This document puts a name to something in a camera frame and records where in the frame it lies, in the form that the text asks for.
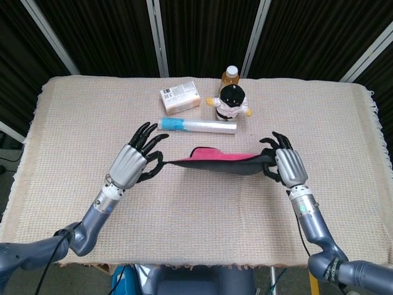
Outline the white partition post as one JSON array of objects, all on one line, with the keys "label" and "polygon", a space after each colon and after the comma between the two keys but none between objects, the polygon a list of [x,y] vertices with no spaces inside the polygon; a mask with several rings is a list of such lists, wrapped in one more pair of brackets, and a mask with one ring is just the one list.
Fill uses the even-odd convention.
[{"label": "white partition post", "polygon": [[160,77],[169,77],[160,0],[146,0]]},{"label": "white partition post", "polygon": [[259,39],[261,37],[265,21],[271,6],[271,0],[260,0],[259,7],[255,16],[254,25],[249,38],[249,43],[244,56],[240,78],[247,78],[254,59]]},{"label": "white partition post", "polygon": [[70,54],[66,50],[63,43],[60,41],[59,37],[51,27],[50,23],[44,16],[43,12],[37,5],[35,0],[20,0],[21,4],[33,19],[34,23],[40,29],[41,33],[44,35],[58,58],[67,68],[71,75],[80,75],[80,71],[76,64],[72,60]]},{"label": "white partition post", "polygon": [[393,21],[347,70],[339,82],[354,82],[393,43]]},{"label": "white partition post", "polygon": [[25,141],[25,137],[21,135],[19,132],[15,131],[14,129],[10,128],[7,124],[4,122],[0,121],[0,131],[5,133],[6,135],[9,135],[19,143],[23,143]]}]

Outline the clear plastic wrap roll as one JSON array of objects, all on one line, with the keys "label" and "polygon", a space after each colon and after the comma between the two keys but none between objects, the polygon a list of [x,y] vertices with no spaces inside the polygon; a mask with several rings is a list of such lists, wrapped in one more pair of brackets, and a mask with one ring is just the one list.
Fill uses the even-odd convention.
[{"label": "clear plastic wrap roll", "polygon": [[181,119],[162,117],[158,120],[158,129],[177,132],[222,133],[233,135],[237,131],[236,122],[221,120]]}]

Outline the pink and grey cloth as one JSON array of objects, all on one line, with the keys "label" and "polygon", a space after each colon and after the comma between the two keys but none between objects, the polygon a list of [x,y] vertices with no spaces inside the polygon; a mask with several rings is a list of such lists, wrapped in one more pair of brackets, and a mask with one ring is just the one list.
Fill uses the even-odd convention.
[{"label": "pink and grey cloth", "polygon": [[254,175],[274,165],[271,154],[224,153],[213,147],[196,147],[188,158],[162,162],[183,168],[214,171],[233,175]]}]

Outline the blue plastic base part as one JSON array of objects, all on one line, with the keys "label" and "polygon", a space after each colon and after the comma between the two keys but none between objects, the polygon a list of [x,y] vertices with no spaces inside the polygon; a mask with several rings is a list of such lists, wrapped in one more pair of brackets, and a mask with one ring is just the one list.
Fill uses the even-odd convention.
[{"label": "blue plastic base part", "polygon": [[112,275],[109,295],[138,295],[138,281],[130,265],[120,265]]}]

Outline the black plush toy white coat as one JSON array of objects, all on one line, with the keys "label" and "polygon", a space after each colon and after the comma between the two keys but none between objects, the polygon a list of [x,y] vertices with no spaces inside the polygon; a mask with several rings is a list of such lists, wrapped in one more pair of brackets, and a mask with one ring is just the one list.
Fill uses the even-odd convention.
[{"label": "black plush toy white coat", "polygon": [[218,97],[207,97],[206,104],[215,107],[216,117],[222,121],[235,121],[239,114],[252,115],[244,90],[237,84],[225,86]]}]

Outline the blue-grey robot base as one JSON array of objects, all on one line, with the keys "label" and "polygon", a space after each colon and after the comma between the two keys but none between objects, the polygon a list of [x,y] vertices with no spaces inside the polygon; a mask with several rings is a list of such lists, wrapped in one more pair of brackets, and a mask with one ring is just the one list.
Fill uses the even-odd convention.
[{"label": "blue-grey robot base", "polygon": [[255,295],[254,270],[237,265],[135,266],[142,295]]}]

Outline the juice bottle white cap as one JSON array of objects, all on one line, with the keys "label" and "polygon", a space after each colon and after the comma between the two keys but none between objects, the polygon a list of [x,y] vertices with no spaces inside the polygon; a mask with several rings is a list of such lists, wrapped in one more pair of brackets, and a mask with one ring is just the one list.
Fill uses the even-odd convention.
[{"label": "juice bottle white cap", "polygon": [[234,65],[228,66],[222,74],[219,92],[221,92],[221,90],[224,87],[231,84],[238,84],[238,82],[239,82],[238,68]]}]

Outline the small cardboard box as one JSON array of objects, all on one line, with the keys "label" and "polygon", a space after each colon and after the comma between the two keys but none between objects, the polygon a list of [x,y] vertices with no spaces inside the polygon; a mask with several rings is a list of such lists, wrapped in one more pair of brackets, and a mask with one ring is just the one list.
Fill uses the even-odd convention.
[{"label": "small cardboard box", "polygon": [[160,96],[168,116],[199,107],[201,104],[194,81],[163,89]]}]

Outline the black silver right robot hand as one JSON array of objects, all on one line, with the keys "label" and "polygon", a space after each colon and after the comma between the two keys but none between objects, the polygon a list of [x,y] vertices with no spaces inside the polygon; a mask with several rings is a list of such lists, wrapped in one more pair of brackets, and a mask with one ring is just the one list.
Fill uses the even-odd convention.
[{"label": "black silver right robot hand", "polygon": [[304,185],[308,175],[299,153],[293,149],[288,137],[277,132],[272,135],[276,140],[262,138],[259,141],[270,145],[261,152],[267,158],[262,164],[263,174],[288,189]]}]

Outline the metal table leg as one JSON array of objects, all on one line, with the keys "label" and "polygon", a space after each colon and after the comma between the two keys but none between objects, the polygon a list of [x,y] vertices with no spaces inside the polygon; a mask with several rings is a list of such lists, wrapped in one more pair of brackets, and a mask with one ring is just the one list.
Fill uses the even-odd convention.
[{"label": "metal table leg", "polygon": [[276,269],[275,267],[271,266],[270,267],[270,288],[268,295],[275,295],[275,286],[276,286]]}]

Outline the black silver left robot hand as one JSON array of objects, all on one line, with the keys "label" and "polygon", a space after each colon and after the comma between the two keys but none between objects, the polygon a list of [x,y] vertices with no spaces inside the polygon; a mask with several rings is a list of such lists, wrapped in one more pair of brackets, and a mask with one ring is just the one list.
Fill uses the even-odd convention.
[{"label": "black silver left robot hand", "polygon": [[169,134],[159,134],[149,138],[158,124],[146,122],[141,125],[128,144],[124,145],[109,169],[111,183],[116,187],[127,190],[135,184],[156,176],[164,166],[161,151],[152,149]]}]

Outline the beige waffle-weave cloth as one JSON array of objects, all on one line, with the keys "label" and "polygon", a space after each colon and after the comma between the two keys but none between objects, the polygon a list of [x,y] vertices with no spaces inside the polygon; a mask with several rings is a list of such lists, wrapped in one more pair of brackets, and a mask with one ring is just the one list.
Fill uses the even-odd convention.
[{"label": "beige waffle-weave cloth", "polygon": [[[165,115],[160,91],[180,78],[67,76],[39,95],[0,243],[51,237],[79,222],[119,151],[144,122]],[[174,160],[198,147],[258,154],[262,138],[286,135],[328,228],[351,260],[393,265],[393,171],[372,92],[363,85],[243,79],[252,109],[234,135],[172,132],[157,144],[166,165],[128,190],[93,251],[64,263],[300,266],[302,246],[285,187],[262,173],[228,175]]]}]

